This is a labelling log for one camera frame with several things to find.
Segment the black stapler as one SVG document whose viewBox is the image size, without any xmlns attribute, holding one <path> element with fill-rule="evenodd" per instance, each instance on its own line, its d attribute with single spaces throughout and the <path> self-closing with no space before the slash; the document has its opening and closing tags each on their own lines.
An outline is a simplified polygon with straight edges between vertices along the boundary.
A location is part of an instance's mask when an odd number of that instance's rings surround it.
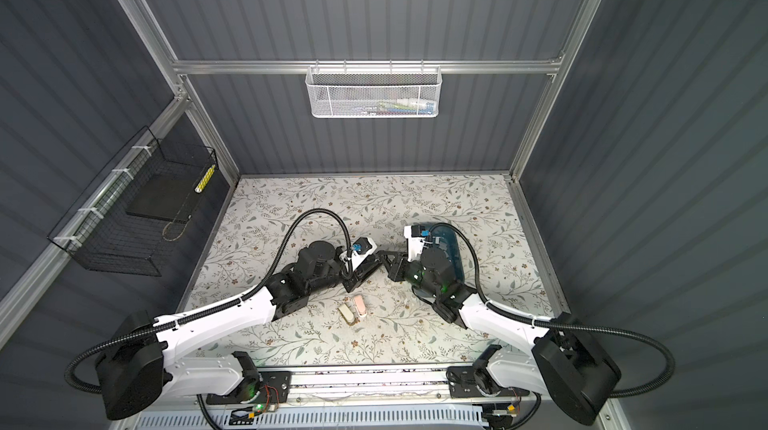
<svg viewBox="0 0 768 430">
<path fill-rule="evenodd" d="M 389 260 L 386 253 L 384 251 L 377 251 L 373 255 L 368 256 L 355 270 L 352 271 L 350 276 L 343 278 L 344 289 L 347 293 L 352 293 L 380 267 L 387 268 L 388 266 Z"/>
</svg>

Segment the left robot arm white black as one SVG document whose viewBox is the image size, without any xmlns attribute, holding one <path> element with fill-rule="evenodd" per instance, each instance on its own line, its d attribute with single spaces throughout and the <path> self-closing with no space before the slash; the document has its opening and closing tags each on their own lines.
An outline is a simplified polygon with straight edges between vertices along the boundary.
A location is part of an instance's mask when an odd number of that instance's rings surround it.
<svg viewBox="0 0 768 430">
<path fill-rule="evenodd" d="M 325 241 L 303 248 L 296 262 L 267 278 L 254 295 L 242 293 L 195 312 L 149 318 L 136 313 L 118 330 L 148 336 L 100 353 L 96 371 L 106 416 L 140 413 L 161 397 L 210 395 L 225 403 L 269 405 L 273 386 L 243 351 L 199 359 L 193 352 L 248 327 L 266 325 L 304 308 L 318 291 L 341 285 L 353 292 L 382 264 L 376 244 L 360 238 L 346 253 Z"/>
</svg>

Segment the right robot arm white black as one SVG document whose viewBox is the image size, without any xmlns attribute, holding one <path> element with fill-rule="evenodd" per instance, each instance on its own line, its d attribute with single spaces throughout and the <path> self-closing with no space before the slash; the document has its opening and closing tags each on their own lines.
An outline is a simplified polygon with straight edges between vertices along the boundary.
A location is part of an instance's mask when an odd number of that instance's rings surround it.
<svg viewBox="0 0 768 430">
<path fill-rule="evenodd" d="M 501 341 L 472 365 L 478 390 L 488 396 L 513 387 L 545 393 L 572 420 L 590 425 L 621 378 L 618 365 L 585 331 L 548 329 L 541 321 L 507 310 L 500 313 L 456 277 L 453 263 L 438 247 L 420 258 L 378 251 L 388 278 L 406 282 L 441 319 Z"/>
</svg>

